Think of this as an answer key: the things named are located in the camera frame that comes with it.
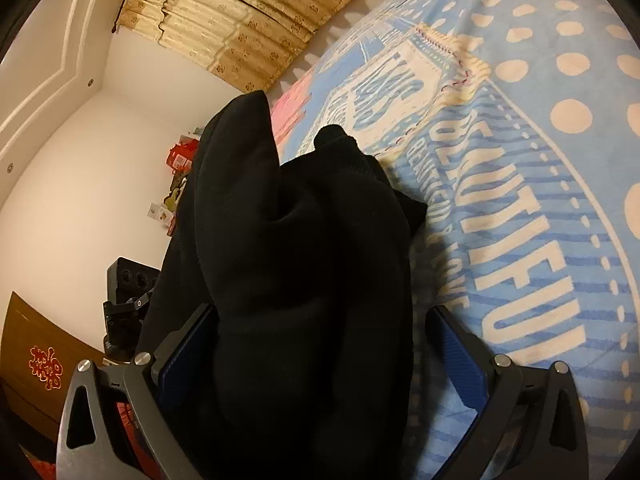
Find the black zip jacket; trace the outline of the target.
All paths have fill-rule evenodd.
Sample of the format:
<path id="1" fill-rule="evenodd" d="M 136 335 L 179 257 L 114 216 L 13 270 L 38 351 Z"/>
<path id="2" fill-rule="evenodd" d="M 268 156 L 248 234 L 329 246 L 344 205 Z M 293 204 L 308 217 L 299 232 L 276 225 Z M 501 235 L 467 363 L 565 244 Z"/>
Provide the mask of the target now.
<path id="1" fill-rule="evenodd" d="M 205 479 L 400 479 L 426 207 L 337 125 L 280 162 L 260 92 L 207 124 L 138 347 L 206 304 L 160 395 Z"/>

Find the green clothes pile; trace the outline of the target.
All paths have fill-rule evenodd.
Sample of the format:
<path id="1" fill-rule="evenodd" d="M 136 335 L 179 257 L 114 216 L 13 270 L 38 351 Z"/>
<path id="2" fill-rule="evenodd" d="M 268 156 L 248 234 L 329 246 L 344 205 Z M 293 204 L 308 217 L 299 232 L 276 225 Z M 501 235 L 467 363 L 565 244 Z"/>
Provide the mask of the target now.
<path id="1" fill-rule="evenodd" d="M 177 209 L 178 201 L 184 187 L 186 186 L 188 176 L 183 172 L 176 172 L 171 180 L 168 195 L 163 199 L 164 206 L 171 212 Z"/>

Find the white card on desk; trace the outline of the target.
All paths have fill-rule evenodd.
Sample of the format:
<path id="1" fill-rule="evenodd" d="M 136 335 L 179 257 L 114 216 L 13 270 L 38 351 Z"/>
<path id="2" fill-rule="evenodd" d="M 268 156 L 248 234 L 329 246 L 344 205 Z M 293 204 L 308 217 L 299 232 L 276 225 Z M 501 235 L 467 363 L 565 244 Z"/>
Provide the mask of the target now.
<path id="1" fill-rule="evenodd" d="M 160 222 L 163 226 L 169 226 L 174 214 L 162 204 L 151 204 L 148 210 L 148 217 Z"/>

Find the red door ornament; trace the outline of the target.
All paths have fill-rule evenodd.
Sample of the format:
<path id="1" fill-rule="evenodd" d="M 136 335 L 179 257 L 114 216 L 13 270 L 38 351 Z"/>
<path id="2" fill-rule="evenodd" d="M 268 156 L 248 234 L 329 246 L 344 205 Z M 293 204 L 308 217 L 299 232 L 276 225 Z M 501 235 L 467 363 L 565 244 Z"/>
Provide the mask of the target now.
<path id="1" fill-rule="evenodd" d="M 47 391 L 60 390 L 62 388 L 62 376 L 64 367 L 53 347 L 40 348 L 32 346 L 29 349 L 30 359 L 28 366 L 32 376 L 43 383 Z"/>

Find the brown wooden door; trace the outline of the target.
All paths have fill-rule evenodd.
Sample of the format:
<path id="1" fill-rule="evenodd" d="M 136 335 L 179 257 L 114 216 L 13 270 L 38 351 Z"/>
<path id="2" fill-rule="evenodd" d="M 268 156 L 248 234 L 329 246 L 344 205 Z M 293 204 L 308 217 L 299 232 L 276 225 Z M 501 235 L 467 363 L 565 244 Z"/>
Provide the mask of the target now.
<path id="1" fill-rule="evenodd" d="M 77 364 L 104 354 L 62 330 L 12 294 L 1 337 L 1 385 L 9 409 L 43 437 L 58 440 L 66 392 Z"/>

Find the red gift bag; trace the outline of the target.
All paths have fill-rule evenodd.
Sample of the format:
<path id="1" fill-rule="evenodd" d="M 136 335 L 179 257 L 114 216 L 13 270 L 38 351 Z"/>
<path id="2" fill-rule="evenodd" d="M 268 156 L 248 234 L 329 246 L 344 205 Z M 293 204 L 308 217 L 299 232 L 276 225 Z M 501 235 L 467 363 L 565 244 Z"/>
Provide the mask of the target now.
<path id="1" fill-rule="evenodd" d="M 185 138 L 175 144 L 169 150 L 166 165 L 174 171 L 189 172 L 199 145 L 198 139 L 191 138 Z"/>

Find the beige patterned window curtain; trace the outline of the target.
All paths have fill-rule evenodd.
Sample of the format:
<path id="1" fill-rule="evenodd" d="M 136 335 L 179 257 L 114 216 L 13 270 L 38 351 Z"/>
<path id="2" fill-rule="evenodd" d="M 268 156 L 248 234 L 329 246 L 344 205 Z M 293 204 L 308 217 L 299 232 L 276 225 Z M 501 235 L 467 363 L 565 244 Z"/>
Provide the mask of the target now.
<path id="1" fill-rule="evenodd" d="M 236 90 L 268 90 L 352 0 L 124 0 L 117 24 Z"/>

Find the pink and blue bedspread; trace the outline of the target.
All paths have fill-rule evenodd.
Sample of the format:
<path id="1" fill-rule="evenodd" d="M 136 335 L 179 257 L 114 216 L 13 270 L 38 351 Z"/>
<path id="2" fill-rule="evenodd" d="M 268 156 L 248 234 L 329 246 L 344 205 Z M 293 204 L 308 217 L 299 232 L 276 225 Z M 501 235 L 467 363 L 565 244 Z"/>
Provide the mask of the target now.
<path id="1" fill-rule="evenodd" d="M 638 477 L 639 49 L 608 0 L 384 0 L 272 121 L 286 160 L 340 125 L 423 202 L 416 314 L 566 363 L 590 477 Z"/>

